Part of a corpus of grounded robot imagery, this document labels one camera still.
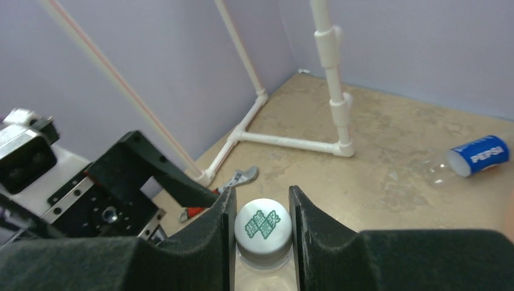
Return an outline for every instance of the plastic bottle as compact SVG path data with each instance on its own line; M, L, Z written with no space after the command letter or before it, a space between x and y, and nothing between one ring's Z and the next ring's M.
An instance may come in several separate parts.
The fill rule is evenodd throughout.
M441 186L508 162L511 149L514 149L514 133L487 135L426 161L424 176L431 186Z
M234 234L236 290L297 290L292 221L282 204L250 201L236 216Z

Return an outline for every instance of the pvc pipe frame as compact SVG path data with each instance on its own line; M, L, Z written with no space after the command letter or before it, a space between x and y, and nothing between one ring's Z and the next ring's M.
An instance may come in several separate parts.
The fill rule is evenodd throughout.
M201 170L191 157L189 157L186 151L148 108L141 97L139 97L139 95L121 76L114 65L112 65L89 36L64 10L62 5L57 0L39 0L39 3L46 9L49 15L61 25L64 31L72 37L77 45L83 49L90 59L107 75L107 77L114 83L115 87L120 89L123 95L131 101L133 106L141 112L142 116L147 118L149 123L152 124L169 142L172 149L179 155L187 168L192 171L194 175L193 179L203 186L208 186L212 182L219 167L225 161L232 148L234 148L239 141L253 141L276 146L313 150L316 152L332 153L336 156L352 156L355 152L349 134L349 112L352 104L352 97L351 95L342 92L340 83L339 64L341 62L341 58L339 55L339 45L342 34L339 27L332 26L330 23L327 0L311 0L311 7L317 29L315 33L316 44L318 46L321 64L325 68L325 73L327 75L327 83L329 85L330 93L330 107L332 110L334 124L338 128L339 141L334 144L329 144L326 142L307 141L303 139L284 138L280 136L246 132L246 128L257 115L259 109L267 102L268 94L262 86L255 68L248 57L248 53L230 17L224 0L215 0L216 7L218 8L221 18L229 31L238 55L241 58L250 79L252 80L252 84L257 94L257 100L243 120L232 131L221 151L211 163L210 167L205 171Z
M258 97L241 123L239 123L229 135L227 142L210 167L205 171L205 174L210 177L210 179L213 179L219 166L239 141L253 141L281 147L312 150L315 152L331 153L336 156L353 156L355 148L349 130L350 108L353 98L350 94L343 93L340 81L341 74L339 72L339 65L341 63L339 46L342 39L342 30L337 26L331 25L327 0L311 0L311 8L317 29L315 39L318 46L319 59L321 65L325 68L327 83L329 85L332 118L338 129L339 141L334 144L246 132L246 128L252 119L268 100L268 95L257 77L255 68L248 57L224 0L215 0L215 3L239 53L239 57L252 80Z

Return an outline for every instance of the red wrench handle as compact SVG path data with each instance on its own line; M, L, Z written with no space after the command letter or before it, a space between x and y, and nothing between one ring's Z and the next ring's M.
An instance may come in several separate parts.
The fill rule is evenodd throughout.
M212 190L212 192L219 195L218 189L214 189L214 190ZM202 213L204 210L205 210L205 208L203 208L203 207L188 207L188 208L186 208L185 211L187 213L187 219L191 219L191 218L195 217L196 215Z

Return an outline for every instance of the bottle cap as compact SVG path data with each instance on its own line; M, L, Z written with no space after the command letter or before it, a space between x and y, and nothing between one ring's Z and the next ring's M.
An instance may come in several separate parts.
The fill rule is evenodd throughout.
M236 217L234 231L241 259L250 267L276 269L291 257L291 217L274 200L261 198L246 204Z

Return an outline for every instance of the white bottle cap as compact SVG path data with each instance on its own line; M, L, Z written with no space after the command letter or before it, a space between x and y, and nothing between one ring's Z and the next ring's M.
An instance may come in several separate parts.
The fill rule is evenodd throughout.
M291 257L291 217L274 200L262 198L246 204L236 217L234 231L241 259L251 267L272 270Z
M450 168L452 168L457 175L462 177L468 177L471 175L471 167L467 163L466 159L458 153L453 150L448 150L446 152L446 160L448 161Z

